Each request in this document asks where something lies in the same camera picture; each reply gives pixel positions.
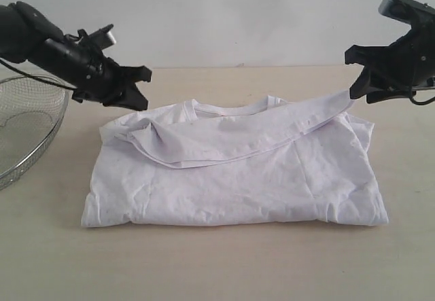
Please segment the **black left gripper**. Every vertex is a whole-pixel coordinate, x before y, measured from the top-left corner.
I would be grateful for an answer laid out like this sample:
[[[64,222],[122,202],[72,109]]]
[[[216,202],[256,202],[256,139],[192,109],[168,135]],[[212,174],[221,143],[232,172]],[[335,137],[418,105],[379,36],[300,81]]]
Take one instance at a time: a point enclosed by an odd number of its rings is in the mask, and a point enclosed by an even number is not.
[[[136,83],[151,82],[152,70],[146,66],[113,66],[98,45],[87,37],[45,40],[43,68],[75,86],[85,99],[98,101],[104,107],[148,109],[148,100]]]

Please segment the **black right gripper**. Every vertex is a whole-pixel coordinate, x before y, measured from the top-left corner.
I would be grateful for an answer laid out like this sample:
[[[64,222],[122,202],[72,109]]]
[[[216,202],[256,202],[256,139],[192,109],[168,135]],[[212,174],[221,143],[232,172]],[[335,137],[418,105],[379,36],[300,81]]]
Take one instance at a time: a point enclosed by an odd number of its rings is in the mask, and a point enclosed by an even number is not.
[[[365,97],[368,104],[373,104],[408,99],[419,90],[431,90],[434,88],[434,23],[412,28],[388,46],[352,45],[344,53],[344,62],[365,66],[349,88],[351,100]]]

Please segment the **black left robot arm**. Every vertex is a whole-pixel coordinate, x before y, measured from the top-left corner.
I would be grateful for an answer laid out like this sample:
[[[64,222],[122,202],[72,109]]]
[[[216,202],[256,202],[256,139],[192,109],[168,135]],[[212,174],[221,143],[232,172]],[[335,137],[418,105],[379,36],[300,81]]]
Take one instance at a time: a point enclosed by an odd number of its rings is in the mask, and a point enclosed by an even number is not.
[[[145,66],[123,67],[103,51],[115,44],[112,24],[87,33],[65,34],[40,11],[17,1],[1,6],[1,64],[25,77],[17,68],[26,61],[65,81],[72,99],[92,101],[105,107],[144,111],[148,100],[137,82],[150,82]]]

